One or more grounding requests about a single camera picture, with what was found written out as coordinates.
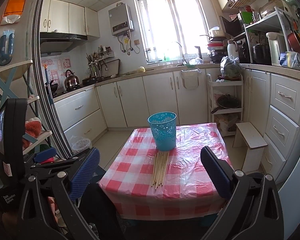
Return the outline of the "steel kettle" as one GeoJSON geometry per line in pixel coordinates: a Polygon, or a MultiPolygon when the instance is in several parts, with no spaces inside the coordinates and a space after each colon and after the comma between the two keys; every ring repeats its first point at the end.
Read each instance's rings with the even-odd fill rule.
{"type": "Polygon", "coordinates": [[[66,91],[70,92],[73,90],[76,90],[79,88],[80,82],[78,77],[72,72],[70,69],[68,69],[65,72],[65,81],[64,85],[66,88],[66,91]]]}

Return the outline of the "wall gas water heater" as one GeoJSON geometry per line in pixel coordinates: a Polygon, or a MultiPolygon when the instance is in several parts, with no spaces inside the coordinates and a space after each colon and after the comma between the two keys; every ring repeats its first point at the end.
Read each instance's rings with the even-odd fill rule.
{"type": "Polygon", "coordinates": [[[124,35],[128,31],[134,31],[134,25],[130,14],[130,7],[125,3],[108,11],[110,28],[113,36],[124,35]]]}

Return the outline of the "wooden chopstick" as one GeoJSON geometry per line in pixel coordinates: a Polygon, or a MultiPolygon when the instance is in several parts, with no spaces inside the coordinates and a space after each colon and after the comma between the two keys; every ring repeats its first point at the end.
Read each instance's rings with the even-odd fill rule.
{"type": "Polygon", "coordinates": [[[155,172],[155,189],[157,189],[161,184],[161,176],[164,169],[164,160],[165,160],[165,153],[159,151],[157,154],[157,164],[156,164],[156,172],[155,172]]]}
{"type": "Polygon", "coordinates": [[[162,184],[167,157],[168,157],[168,152],[161,152],[160,170],[158,175],[157,187],[159,187],[162,184]]]}
{"type": "Polygon", "coordinates": [[[162,152],[162,162],[161,162],[161,170],[160,170],[159,184],[158,184],[159,186],[163,184],[169,153],[170,153],[169,151],[162,152]]]}
{"type": "Polygon", "coordinates": [[[157,173],[157,181],[158,181],[159,170],[160,170],[160,162],[159,162],[158,173],[157,173]]]}
{"type": "Polygon", "coordinates": [[[160,151],[158,151],[158,152],[159,152],[159,155],[158,155],[158,162],[157,162],[156,175],[155,175],[155,184],[157,183],[157,173],[158,173],[158,167],[159,167],[159,162],[160,162],[160,151]]]}
{"type": "Polygon", "coordinates": [[[159,152],[157,152],[154,157],[151,187],[155,184],[155,175],[156,175],[156,168],[157,168],[157,162],[158,162],[158,155],[159,155],[159,152]]]}
{"type": "Polygon", "coordinates": [[[164,164],[165,164],[165,165],[164,165],[164,169],[163,169],[163,171],[162,171],[161,186],[163,186],[163,184],[164,184],[169,154],[170,154],[169,151],[165,152],[165,161],[164,161],[164,164]]]}

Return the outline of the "small clear waste bin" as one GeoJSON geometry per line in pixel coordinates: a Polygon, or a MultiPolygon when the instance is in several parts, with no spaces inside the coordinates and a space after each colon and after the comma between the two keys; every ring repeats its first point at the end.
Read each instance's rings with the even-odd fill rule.
{"type": "Polygon", "coordinates": [[[72,136],[70,146],[74,153],[78,153],[87,148],[92,148],[92,142],[88,138],[72,136]]]}

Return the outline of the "blue perforated plastic bin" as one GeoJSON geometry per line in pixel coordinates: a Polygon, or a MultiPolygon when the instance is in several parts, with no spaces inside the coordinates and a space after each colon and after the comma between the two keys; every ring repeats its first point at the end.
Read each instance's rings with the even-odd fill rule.
{"type": "Polygon", "coordinates": [[[151,132],[159,151],[170,151],[176,146],[176,118],[174,112],[159,112],[148,118],[151,132]]]}

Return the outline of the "white wooden step stool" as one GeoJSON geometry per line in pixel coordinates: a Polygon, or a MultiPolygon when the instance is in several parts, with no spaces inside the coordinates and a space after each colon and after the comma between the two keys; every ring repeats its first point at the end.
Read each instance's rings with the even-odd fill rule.
{"type": "Polygon", "coordinates": [[[247,147],[242,170],[245,173],[259,169],[264,149],[268,146],[258,130],[250,122],[236,124],[236,134],[232,147],[247,147]]]}

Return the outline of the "upper kitchen cabinets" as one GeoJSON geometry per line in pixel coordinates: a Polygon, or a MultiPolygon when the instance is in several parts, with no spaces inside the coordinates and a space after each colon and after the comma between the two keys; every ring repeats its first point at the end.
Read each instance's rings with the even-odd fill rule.
{"type": "Polygon", "coordinates": [[[73,3],[43,0],[40,31],[100,38],[98,14],[94,10],[73,3]]]}

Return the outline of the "range hood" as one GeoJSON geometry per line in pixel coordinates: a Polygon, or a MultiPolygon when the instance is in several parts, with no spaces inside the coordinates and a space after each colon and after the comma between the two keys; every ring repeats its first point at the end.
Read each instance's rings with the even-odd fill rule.
{"type": "Polygon", "coordinates": [[[42,56],[61,55],[87,41],[86,35],[40,32],[40,54],[42,56]]]}

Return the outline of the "red checkered tablecloth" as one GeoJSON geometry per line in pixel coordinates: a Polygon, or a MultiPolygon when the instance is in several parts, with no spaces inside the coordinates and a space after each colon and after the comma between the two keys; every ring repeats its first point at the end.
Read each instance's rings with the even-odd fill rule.
{"type": "Polygon", "coordinates": [[[158,153],[149,128],[133,131],[99,186],[122,218],[177,220],[217,213],[225,204],[200,160],[209,146],[217,158],[230,162],[215,123],[176,127],[176,147],[160,168],[163,183],[153,185],[158,153]]]}

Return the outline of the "tied plastic bag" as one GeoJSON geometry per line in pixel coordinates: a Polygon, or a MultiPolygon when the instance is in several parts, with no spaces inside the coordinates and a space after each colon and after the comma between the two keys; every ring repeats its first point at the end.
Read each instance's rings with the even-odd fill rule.
{"type": "Polygon", "coordinates": [[[239,63],[239,58],[224,56],[220,63],[220,72],[222,77],[231,79],[239,77],[243,72],[243,68],[239,63]]]}

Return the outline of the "black frying pan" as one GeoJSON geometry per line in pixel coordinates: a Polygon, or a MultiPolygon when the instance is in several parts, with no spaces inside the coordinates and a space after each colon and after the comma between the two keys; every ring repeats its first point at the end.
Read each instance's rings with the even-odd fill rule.
{"type": "Polygon", "coordinates": [[[222,109],[235,109],[241,107],[241,101],[230,94],[225,94],[220,96],[217,99],[216,103],[217,103],[217,107],[211,111],[211,114],[214,114],[218,110],[222,110],[222,109]]]}

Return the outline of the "blue handled mop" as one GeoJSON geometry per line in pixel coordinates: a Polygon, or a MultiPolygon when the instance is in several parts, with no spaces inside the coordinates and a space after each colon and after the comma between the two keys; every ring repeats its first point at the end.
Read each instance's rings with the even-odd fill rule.
{"type": "Polygon", "coordinates": [[[47,71],[47,64],[44,64],[44,70],[45,70],[45,77],[47,81],[47,90],[48,90],[48,97],[49,97],[49,103],[50,105],[53,104],[53,91],[51,90],[51,83],[49,81],[48,71],[47,71]]]}

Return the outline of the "white thermos jug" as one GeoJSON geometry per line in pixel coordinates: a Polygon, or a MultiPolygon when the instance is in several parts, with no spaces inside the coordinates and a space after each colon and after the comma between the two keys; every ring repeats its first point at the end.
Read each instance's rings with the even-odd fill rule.
{"type": "Polygon", "coordinates": [[[227,52],[230,59],[239,62],[238,44],[236,41],[228,40],[227,52]]]}

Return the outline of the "orange paper bag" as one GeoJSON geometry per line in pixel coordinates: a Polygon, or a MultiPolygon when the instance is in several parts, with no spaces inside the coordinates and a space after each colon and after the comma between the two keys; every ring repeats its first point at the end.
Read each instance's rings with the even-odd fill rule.
{"type": "Polygon", "coordinates": [[[8,0],[0,25],[18,23],[24,11],[26,0],[8,0]]]}

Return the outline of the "blue wall hook holder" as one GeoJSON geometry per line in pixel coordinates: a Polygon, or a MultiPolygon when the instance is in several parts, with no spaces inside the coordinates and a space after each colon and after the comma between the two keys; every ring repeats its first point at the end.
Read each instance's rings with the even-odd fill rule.
{"type": "Polygon", "coordinates": [[[0,37],[0,66],[8,65],[12,60],[14,32],[13,29],[5,30],[0,37]]]}

